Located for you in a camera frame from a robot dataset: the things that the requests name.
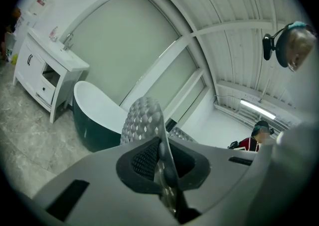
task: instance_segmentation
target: faucet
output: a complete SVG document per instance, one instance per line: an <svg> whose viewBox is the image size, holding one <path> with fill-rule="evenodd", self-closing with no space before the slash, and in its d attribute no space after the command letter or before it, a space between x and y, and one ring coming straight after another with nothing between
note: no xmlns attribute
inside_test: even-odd
<svg viewBox="0 0 319 226"><path fill-rule="evenodd" d="M66 39L65 39L65 41L64 41L64 47L63 47L63 50L68 50L68 49L70 49L71 47L72 47L72 45L73 44L71 44L71 45L69 45L70 44L70 41L72 40L72 38L73 38L73 34L72 33L69 33L67 36L66 36Z"/></svg>

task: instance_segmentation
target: marble floor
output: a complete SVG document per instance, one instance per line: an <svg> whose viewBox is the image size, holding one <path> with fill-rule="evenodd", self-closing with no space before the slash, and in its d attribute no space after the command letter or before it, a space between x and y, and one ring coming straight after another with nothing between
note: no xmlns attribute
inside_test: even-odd
<svg viewBox="0 0 319 226"><path fill-rule="evenodd" d="M0 164L13 188L32 198L48 181L89 155L69 109L50 115L22 87L14 65L0 60Z"/></svg>

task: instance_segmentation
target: drawer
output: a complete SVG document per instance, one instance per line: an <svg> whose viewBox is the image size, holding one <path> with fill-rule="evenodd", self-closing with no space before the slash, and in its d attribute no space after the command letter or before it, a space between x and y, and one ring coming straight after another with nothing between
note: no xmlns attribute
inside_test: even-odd
<svg viewBox="0 0 319 226"><path fill-rule="evenodd" d="M36 93L40 96L47 104L52 104L55 87L43 76L40 77Z"/></svg>

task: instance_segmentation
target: white cabinet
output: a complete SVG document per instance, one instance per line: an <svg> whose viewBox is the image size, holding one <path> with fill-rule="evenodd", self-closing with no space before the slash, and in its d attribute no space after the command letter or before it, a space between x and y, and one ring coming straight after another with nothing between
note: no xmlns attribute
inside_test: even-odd
<svg viewBox="0 0 319 226"><path fill-rule="evenodd" d="M50 122L55 120L56 108L67 106L73 95L73 87L83 70L89 65L75 54L69 56L47 37L29 29L21 46L16 63L13 84L17 81L30 95L50 112Z"/></svg>
<svg viewBox="0 0 319 226"><path fill-rule="evenodd" d="M32 44L26 39L19 53L19 64L16 65L16 75L23 79L27 90L35 95L39 76L42 74L44 60L32 49Z"/></svg>

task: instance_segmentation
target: freestanding bathtub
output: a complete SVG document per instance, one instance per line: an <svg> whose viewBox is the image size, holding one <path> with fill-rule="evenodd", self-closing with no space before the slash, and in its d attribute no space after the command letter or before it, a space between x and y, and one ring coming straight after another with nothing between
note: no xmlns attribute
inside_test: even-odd
<svg viewBox="0 0 319 226"><path fill-rule="evenodd" d="M91 152L120 144L127 112L87 81L74 86L73 115L76 130Z"/></svg>

